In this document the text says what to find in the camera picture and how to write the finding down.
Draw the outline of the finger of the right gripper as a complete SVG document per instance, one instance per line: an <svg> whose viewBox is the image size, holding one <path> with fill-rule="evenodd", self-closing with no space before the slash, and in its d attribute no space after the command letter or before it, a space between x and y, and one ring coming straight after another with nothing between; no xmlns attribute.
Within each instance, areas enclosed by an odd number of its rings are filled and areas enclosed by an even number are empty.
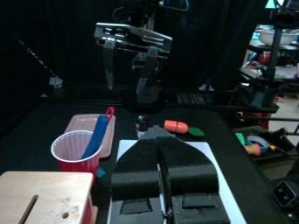
<svg viewBox="0 0 299 224"><path fill-rule="evenodd" d="M143 69L142 69L141 78L138 82L138 86L141 88L146 87L149 77L153 71L155 70L158 53L159 53L158 48L151 46L147 52L142 52L137 56L138 61L143 63Z"/></svg>
<svg viewBox="0 0 299 224"><path fill-rule="evenodd" d="M106 76L107 76L107 88L114 88L114 72L115 72L115 45L117 42L113 40L106 40L106 44L103 46L103 59L106 65Z"/></svg>

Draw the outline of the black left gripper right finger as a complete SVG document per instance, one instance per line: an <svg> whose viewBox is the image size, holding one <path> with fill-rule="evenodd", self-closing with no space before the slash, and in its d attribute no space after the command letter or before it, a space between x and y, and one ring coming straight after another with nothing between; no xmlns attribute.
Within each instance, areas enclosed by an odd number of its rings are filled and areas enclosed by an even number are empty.
<svg viewBox="0 0 299 224"><path fill-rule="evenodd" d="M209 157L175 137L157 139L167 224L230 224Z"/></svg>

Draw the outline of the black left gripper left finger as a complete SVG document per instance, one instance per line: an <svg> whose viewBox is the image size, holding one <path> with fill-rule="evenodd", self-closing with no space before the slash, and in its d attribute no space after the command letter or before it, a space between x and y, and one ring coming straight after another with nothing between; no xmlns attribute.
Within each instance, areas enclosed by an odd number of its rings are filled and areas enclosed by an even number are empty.
<svg viewBox="0 0 299 224"><path fill-rule="evenodd" d="M165 224L155 140L122 140L119 151L110 224Z"/></svg>

